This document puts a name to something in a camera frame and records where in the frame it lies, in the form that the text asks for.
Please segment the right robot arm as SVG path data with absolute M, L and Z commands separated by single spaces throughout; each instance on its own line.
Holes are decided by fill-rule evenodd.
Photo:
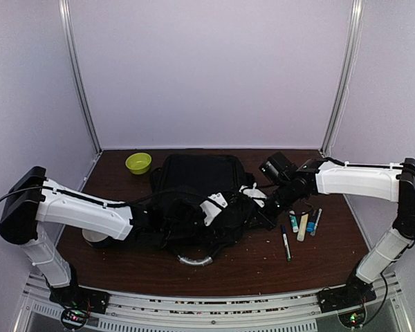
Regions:
M 318 194 L 348 194 L 397 203 L 390 228 L 366 254 L 341 290 L 341 300 L 357 304 L 380 274 L 415 243 L 415 159 L 387 165 L 354 164 L 331 157 L 296 166 L 280 152 L 260 167 L 276 190 L 264 201 L 264 213 L 276 217 L 296 201 Z

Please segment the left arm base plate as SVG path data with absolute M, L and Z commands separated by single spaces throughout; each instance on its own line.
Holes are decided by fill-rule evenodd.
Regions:
M 50 288 L 49 300 L 64 308 L 78 309 L 87 313 L 105 314 L 110 294 L 101 290 L 78 287 Z

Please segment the black student backpack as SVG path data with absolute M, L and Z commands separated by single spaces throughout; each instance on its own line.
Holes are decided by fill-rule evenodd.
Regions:
M 209 265 L 220 250 L 240 240 L 256 217 L 260 207 L 239 192 L 242 185 L 253 183 L 254 176 L 236 156 L 172 154 L 151 173 L 150 197 L 135 202 L 157 212 L 156 224 L 163 230 L 163 240 L 157 246 L 134 241 L 166 248 L 184 265 Z M 206 227 L 200 204 L 219 192 L 228 206 Z

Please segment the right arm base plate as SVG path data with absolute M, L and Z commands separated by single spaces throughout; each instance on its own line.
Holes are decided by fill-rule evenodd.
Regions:
M 373 288 L 360 290 L 347 285 L 326 288 L 317 293 L 317 301 L 322 313 L 362 306 L 365 302 L 374 301 L 376 298 Z

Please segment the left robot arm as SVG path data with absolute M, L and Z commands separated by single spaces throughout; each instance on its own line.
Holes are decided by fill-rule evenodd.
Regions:
M 46 177 L 40 166 L 30 168 L 0 197 L 3 207 L 0 235 L 8 243 L 23 248 L 31 264 L 38 268 L 48 285 L 71 307 L 81 306 L 86 293 L 76 282 L 70 263 L 57 251 L 44 229 L 45 223 L 58 223 L 84 230 L 88 243 L 139 240 L 157 246 L 163 240 L 152 207 L 124 201 L 108 201 L 71 190 Z

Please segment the black green marker pen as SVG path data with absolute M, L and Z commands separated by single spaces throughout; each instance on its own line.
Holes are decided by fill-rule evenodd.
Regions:
M 288 244 L 288 237 L 287 237 L 286 228 L 285 228 L 284 225 L 280 225 L 280 229 L 281 229 L 281 232 L 282 232 L 284 249 L 286 251 L 286 260 L 287 260 L 287 262 L 290 262 L 291 261 L 291 251 L 290 251 L 290 247 L 289 247 L 289 244 Z

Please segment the white green glue stick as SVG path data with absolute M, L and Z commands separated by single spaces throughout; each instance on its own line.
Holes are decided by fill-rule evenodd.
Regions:
M 290 224 L 291 224 L 291 228 L 292 228 L 293 232 L 298 233 L 299 232 L 299 227 L 298 227 L 297 216 L 296 216 L 295 212 L 293 210 L 291 210 L 288 213 L 288 215 L 289 215 Z

